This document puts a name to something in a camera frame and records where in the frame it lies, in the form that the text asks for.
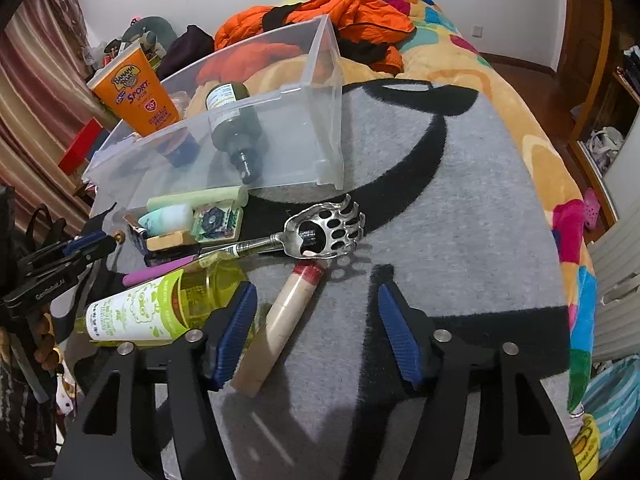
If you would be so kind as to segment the colourful yellow fleece blanket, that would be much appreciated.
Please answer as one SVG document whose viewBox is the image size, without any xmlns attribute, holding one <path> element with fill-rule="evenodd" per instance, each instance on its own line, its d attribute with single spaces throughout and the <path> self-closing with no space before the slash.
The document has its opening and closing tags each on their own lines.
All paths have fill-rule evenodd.
<svg viewBox="0 0 640 480">
<path fill-rule="evenodd" d="M 558 248 L 570 319 L 570 385 L 567 406 L 577 410 L 585 396 L 592 364 L 597 281 L 584 242 L 584 200 L 525 101 L 466 41 L 433 0 L 384 0 L 405 11 L 416 26 L 399 52 L 404 69 L 397 75 L 371 70 L 343 58 L 346 81 L 398 76 L 478 90 L 489 99 L 518 146 L 534 181 Z"/>
</svg>

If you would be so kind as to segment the orange sunscreen tube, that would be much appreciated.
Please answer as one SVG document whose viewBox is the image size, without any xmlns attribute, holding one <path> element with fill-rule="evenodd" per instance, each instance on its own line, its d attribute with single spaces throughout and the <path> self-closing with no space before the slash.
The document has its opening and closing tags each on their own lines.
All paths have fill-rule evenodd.
<svg viewBox="0 0 640 480">
<path fill-rule="evenodd" d="M 119 118 L 116 128 L 92 156 L 90 165 L 137 151 L 157 153 L 175 167 L 198 158 L 200 147 L 182 113 L 160 83 L 140 44 L 130 44 L 88 83 L 89 89 Z"/>
</svg>

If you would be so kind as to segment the pink slipper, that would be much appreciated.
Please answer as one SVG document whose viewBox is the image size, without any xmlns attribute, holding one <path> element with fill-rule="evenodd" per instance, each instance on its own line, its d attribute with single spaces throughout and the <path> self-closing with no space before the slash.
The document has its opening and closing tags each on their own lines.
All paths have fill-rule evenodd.
<svg viewBox="0 0 640 480">
<path fill-rule="evenodd" d="M 585 226 L 589 231 L 597 227 L 601 205 L 593 188 L 587 188 L 582 196 L 584 199 Z"/>
</svg>

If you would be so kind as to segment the dark green glass bottle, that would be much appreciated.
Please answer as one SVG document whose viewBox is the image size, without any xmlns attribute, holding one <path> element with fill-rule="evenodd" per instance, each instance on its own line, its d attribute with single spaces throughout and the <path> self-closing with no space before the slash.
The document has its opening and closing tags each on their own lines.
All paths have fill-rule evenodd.
<svg viewBox="0 0 640 480">
<path fill-rule="evenodd" d="M 205 109 L 217 108 L 248 99 L 250 92 L 242 82 L 225 82 L 211 88 L 205 97 Z M 239 107 L 209 117 L 214 147 L 228 155 L 244 184 L 253 184 L 262 176 L 268 143 L 264 128 L 252 106 Z"/>
</svg>

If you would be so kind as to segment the small wooden block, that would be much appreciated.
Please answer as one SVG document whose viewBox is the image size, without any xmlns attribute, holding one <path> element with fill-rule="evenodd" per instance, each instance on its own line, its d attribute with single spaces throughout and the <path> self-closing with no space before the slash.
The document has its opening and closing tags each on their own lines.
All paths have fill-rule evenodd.
<svg viewBox="0 0 640 480">
<path fill-rule="evenodd" d="M 164 250 L 178 247 L 193 246 L 198 242 L 189 231 L 174 231 L 164 235 L 148 237 L 145 244 L 149 252 L 163 252 Z"/>
</svg>

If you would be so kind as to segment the orange down jacket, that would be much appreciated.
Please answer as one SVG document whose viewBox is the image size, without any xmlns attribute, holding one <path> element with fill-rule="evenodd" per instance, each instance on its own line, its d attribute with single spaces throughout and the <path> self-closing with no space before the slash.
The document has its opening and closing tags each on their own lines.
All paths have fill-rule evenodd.
<svg viewBox="0 0 640 480">
<path fill-rule="evenodd" d="M 243 82 L 271 64 L 312 53 L 315 47 L 341 55 L 332 24 L 352 39 L 388 44 L 382 63 L 360 64 L 391 75 L 404 69 L 399 46 L 416 31 L 405 11 L 384 0 L 298 3 L 302 6 L 292 13 L 288 24 L 270 32 L 262 30 L 262 16 L 273 6 L 252 6 L 228 18 L 214 36 L 215 54 L 200 66 L 196 83 Z"/>
</svg>

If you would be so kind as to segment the mint small tube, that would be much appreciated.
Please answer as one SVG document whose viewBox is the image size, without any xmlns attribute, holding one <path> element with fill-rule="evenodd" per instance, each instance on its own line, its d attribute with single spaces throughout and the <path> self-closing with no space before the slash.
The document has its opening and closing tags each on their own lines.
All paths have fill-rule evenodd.
<svg viewBox="0 0 640 480">
<path fill-rule="evenodd" d="M 149 237 L 163 236 L 176 231 L 190 231 L 193 224 L 193 209 L 189 204 L 165 206 L 147 212 L 138 223 Z"/>
</svg>

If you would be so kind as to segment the grey black patterned blanket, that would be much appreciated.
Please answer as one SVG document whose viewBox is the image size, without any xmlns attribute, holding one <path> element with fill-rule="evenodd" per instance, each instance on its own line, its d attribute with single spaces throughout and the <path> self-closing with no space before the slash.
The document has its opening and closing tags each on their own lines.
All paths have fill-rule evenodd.
<svg viewBox="0 0 640 480">
<path fill-rule="evenodd" d="M 574 479 L 563 427 L 568 309 L 532 179 L 486 96 L 348 86 L 347 191 L 367 223 L 254 398 L 214 382 L 218 339 L 113 353 L 59 479 Z M 400 374 L 378 315 L 418 314 L 424 379 Z"/>
</svg>

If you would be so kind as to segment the dark purple garment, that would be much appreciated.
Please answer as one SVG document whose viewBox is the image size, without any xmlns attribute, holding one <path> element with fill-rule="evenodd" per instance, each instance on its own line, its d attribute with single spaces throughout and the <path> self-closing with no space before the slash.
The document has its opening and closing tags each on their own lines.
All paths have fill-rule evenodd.
<svg viewBox="0 0 640 480">
<path fill-rule="evenodd" d="M 156 74 L 159 80 L 177 73 L 186 66 L 214 52 L 214 38 L 196 25 L 189 25 L 169 47 Z"/>
</svg>

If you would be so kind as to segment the small green patterned box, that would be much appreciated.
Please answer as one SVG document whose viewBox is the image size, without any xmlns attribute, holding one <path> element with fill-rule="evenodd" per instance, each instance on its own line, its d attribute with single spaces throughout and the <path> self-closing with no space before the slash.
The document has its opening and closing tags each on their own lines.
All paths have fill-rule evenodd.
<svg viewBox="0 0 640 480">
<path fill-rule="evenodd" d="M 243 208 L 232 200 L 199 206 L 194 210 L 191 235 L 198 244 L 235 242 L 241 232 Z"/>
</svg>

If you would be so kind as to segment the grey-green neck pillow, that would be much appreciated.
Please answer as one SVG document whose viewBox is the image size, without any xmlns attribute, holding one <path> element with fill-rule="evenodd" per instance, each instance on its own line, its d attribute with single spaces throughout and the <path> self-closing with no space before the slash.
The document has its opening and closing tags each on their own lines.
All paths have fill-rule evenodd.
<svg viewBox="0 0 640 480">
<path fill-rule="evenodd" d="M 164 50 L 167 50 L 177 39 L 177 34 L 167 20 L 161 16 L 147 16 L 131 23 L 126 32 L 122 34 L 122 41 L 125 44 L 131 44 L 147 32 L 152 32 L 155 35 L 155 39 Z"/>
</svg>

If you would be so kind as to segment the pale green stick tube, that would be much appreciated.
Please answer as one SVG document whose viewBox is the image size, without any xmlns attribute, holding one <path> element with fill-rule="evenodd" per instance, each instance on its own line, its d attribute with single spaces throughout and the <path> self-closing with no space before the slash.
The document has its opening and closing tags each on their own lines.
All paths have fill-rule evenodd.
<svg viewBox="0 0 640 480">
<path fill-rule="evenodd" d="M 236 206 L 244 207 L 248 202 L 248 191 L 245 186 L 224 186 L 223 188 L 208 188 L 192 192 L 162 195 L 149 198 L 146 210 L 151 212 L 172 205 L 188 204 L 192 209 L 207 204 L 232 202 Z"/>
</svg>

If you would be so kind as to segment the yellow-green spray bottle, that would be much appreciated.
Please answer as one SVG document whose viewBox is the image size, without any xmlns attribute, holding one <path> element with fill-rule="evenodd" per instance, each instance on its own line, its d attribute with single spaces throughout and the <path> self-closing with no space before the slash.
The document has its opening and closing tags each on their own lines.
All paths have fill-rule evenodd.
<svg viewBox="0 0 640 480">
<path fill-rule="evenodd" d="M 159 278 L 89 304 L 75 332 L 98 346 L 131 341 L 141 347 L 168 344 L 201 328 L 209 315 L 228 306 L 248 276 L 239 263 L 213 259 L 189 263 Z"/>
</svg>

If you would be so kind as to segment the beige tube with red band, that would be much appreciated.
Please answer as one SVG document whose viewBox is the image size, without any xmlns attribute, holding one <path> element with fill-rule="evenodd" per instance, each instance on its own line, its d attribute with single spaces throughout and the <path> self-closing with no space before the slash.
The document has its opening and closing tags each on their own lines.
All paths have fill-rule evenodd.
<svg viewBox="0 0 640 480">
<path fill-rule="evenodd" d="M 235 391 L 254 398 L 262 388 L 314 296 L 324 272 L 326 265 L 320 261 L 304 260 L 294 266 L 266 314 L 265 321 L 242 356 L 231 381 Z"/>
</svg>

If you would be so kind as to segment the clear plastic storage box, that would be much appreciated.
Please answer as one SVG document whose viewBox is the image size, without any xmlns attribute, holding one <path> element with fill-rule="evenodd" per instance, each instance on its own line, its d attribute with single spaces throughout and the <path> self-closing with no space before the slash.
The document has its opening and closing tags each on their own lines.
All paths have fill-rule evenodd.
<svg viewBox="0 0 640 480">
<path fill-rule="evenodd" d="M 139 208 L 208 188 L 343 187 L 343 72 L 327 16 L 242 40 L 162 85 L 180 120 L 150 136 L 120 122 L 82 174 L 99 198 Z"/>
</svg>

